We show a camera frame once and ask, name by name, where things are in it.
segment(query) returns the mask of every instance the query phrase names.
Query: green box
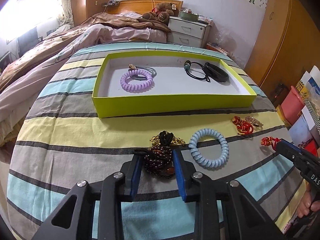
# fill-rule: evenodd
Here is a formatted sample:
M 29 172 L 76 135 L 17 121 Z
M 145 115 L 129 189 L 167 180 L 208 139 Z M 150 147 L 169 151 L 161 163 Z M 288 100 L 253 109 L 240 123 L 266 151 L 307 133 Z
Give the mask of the green box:
M 229 82 L 195 80 L 184 70 L 186 60 L 219 64 L 229 74 Z M 154 85 L 143 92 L 127 92 L 120 77 L 128 65 L 157 70 Z M 186 110 L 248 107 L 256 97 L 252 88 L 219 58 L 180 51 L 138 50 L 111 53 L 105 58 L 92 93 L 99 118 Z

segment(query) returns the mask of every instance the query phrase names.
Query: curtain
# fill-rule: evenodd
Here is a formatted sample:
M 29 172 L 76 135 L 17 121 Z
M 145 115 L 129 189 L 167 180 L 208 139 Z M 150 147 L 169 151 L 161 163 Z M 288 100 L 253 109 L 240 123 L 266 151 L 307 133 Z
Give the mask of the curtain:
M 71 10 L 71 0 L 58 0 L 61 6 L 60 14 L 58 15 L 59 26 L 70 24 L 74 27 L 73 15 Z

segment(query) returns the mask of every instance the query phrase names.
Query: brown teddy bear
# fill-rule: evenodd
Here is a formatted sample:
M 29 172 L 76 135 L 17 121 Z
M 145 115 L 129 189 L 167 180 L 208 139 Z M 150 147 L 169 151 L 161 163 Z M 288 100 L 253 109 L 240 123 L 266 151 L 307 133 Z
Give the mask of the brown teddy bear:
M 165 25 L 169 24 L 169 17 L 174 15 L 172 3 L 159 3 L 152 12 L 145 13 L 142 18 L 146 20 L 156 20 Z

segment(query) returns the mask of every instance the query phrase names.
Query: human hand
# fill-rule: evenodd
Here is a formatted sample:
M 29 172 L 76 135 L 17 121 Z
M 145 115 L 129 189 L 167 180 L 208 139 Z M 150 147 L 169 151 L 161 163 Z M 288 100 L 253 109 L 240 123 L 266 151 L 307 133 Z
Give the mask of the human hand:
M 311 194 L 310 194 L 310 190 L 311 190 L 311 185 L 308 184 L 307 185 L 307 190 L 304 193 L 300 204 L 298 206 L 297 209 L 297 215 L 298 217 L 302 218 L 303 216 L 306 216 L 309 214 L 310 209 L 313 212 L 317 212 L 318 210 L 320 210 L 320 201 L 315 201 L 313 202 L 313 204 L 311 205 Z

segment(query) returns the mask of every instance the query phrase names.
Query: silver bolt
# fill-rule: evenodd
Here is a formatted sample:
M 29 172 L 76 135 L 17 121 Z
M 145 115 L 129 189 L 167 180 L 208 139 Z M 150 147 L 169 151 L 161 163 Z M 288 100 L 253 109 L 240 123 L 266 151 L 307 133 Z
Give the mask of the silver bolt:
M 120 171 L 118 171 L 118 172 L 116 172 L 116 173 L 113 174 L 113 177 L 114 177 L 115 179 L 120 179 L 120 178 L 122 178 L 122 176 L 123 176 L 123 173 L 120 172 Z
M 78 182 L 77 182 L 77 186 L 78 187 L 83 187 L 83 186 L 85 186 L 85 184 L 87 184 L 87 182 L 85 181 L 85 180 L 79 180 Z
M 195 179 L 200 179 L 200 178 L 202 178 L 202 173 L 201 172 L 195 172 L 194 174 L 193 174 L 193 177 L 195 178 Z
M 230 181 L 230 186 L 231 187 L 238 187 L 239 186 L 239 182 L 237 180 L 232 180 L 232 181 Z

